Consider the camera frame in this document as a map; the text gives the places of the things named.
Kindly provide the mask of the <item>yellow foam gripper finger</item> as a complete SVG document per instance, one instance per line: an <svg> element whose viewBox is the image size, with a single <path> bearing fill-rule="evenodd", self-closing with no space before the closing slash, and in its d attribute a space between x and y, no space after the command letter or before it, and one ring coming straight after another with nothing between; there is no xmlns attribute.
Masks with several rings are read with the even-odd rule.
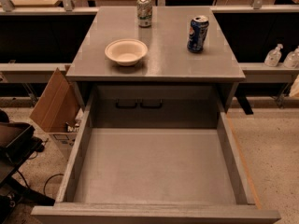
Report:
<svg viewBox="0 0 299 224"><path fill-rule="evenodd" d="M289 96L292 98L299 98L299 75L291 86Z"/></svg>

